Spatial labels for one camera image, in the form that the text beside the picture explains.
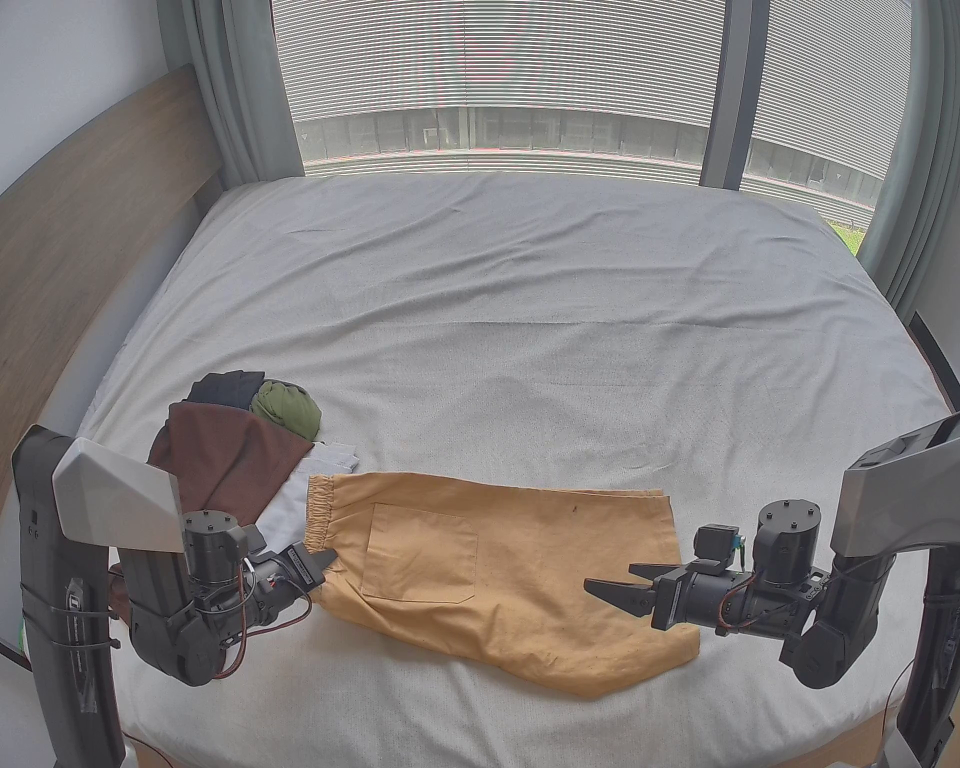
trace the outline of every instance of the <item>green grass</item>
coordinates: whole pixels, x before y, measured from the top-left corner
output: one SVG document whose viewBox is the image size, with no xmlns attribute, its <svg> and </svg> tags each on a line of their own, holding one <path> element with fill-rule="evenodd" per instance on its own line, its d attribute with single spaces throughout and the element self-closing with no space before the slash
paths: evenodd
<svg viewBox="0 0 960 768">
<path fill-rule="evenodd" d="M 863 242 L 863 235 L 866 234 L 863 229 L 856 229 L 853 227 L 844 227 L 842 224 L 837 224 L 836 222 L 827 222 L 833 231 L 840 235 L 840 239 L 847 244 L 847 248 L 850 249 L 850 253 L 856 255 L 856 252 L 860 250 L 860 243 Z"/>
</svg>

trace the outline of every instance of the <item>pants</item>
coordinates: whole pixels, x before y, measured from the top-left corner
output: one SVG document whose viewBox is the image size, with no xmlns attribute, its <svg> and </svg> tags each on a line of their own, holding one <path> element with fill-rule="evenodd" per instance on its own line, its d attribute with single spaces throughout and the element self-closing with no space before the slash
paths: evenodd
<svg viewBox="0 0 960 768">
<path fill-rule="evenodd" d="M 547 491 L 413 473 L 314 475 L 306 546 L 334 548 L 315 599 L 434 651 L 595 697 L 696 657 L 669 632 L 584 592 L 629 563 L 680 561 L 660 491 Z"/>
</svg>

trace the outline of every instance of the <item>white wall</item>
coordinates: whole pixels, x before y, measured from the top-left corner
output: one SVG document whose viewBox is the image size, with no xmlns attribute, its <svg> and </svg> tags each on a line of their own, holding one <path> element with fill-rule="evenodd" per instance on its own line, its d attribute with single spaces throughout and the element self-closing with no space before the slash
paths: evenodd
<svg viewBox="0 0 960 768">
<path fill-rule="evenodd" d="M 0 0 L 0 191 L 70 133 L 166 71 L 156 0 Z M 75 428 L 91 387 L 196 218 L 190 205 L 84 337 L 85 352 L 71 360 L 59 399 L 48 404 L 46 413 L 57 422 L 51 426 Z M 17 522 L 15 509 L 0 516 L 0 638 L 8 643 L 20 610 Z M 32 676 L 3 658 L 0 745 L 3 765 L 53 765 Z"/>
<path fill-rule="evenodd" d="M 960 377 L 960 201 L 954 205 L 934 261 L 924 275 L 916 309 Z"/>
</svg>

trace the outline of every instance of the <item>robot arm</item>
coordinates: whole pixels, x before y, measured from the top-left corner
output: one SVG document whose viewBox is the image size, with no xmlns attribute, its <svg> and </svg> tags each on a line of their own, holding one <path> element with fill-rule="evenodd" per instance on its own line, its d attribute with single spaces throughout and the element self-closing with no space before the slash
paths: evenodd
<svg viewBox="0 0 960 768">
<path fill-rule="evenodd" d="M 118 547 L 140 658 L 188 685 L 227 648 L 324 581 L 333 550 L 266 549 L 221 512 L 180 514 L 176 478 L 34 426 L 13 454 L 23 614 L 36 690 L 61 768 L 116 768 L 125 749 L 109 636 L 108 548 Z"/>
<path fill-rule="evenodd" d="M 708 525 L 689 564 L 632 564 L 652 582 L 586 579 L 584 589 L 654 629 L 678 622 L 782 639 L 780 661 L 811 688 L 836 683 L 876 633 L 883 587 L 898 552 L 930 549 L 924 618 L 897 730 L 881 766 L 935 765 L 953 730 L 960 691 L 960 414 L 879 445 L 844 473 L 830 573 L 813 567 L 820 509 L 802 499 L 764 507 L 754 570 L 731 569 L 736 528 Z M 809 616 L 815 620 L 804 632 Z"/>
</svg>

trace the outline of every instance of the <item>white cloth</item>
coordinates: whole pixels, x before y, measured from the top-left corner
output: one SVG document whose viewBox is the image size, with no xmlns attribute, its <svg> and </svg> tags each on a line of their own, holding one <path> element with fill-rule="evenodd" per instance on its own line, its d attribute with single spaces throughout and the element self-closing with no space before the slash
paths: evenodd
<svg viewBox="0 0 960 768">
<path fill-rule="evenodd" d="M 356 448 L 342 443 L 316 443 L 300 459 L 290 477 L 270 500 L 256 527 L 267 549 L 282 552 L 295 541 L 303 541 L 306 529 L 306 489 L 312 474 L 350 474 L 356 469 Z"/>
<path fill-rule="evenodd" d="M 146 458 L 168 403 L 237 368 L 303 385 L 363 470 L 663 488 L 687 559 L 698 526 L 749 540 L 764 504 L 794 497 L 821 505 L 829 567 L 844 468 L 947 412 L 812 209 L 535 174 L 231 190 L 81 434 Z M 125 642 L 116 692 L 134 735 L 199 768 L 766 766 L 880 710 L 913 654 L 924 563 L 897 560 L 876 638 L 824 690 L 798 683 L 775 641 L 704 630 L 690 664 L 584 702 L 314 611 L 200 688 Z"/>
</svg>

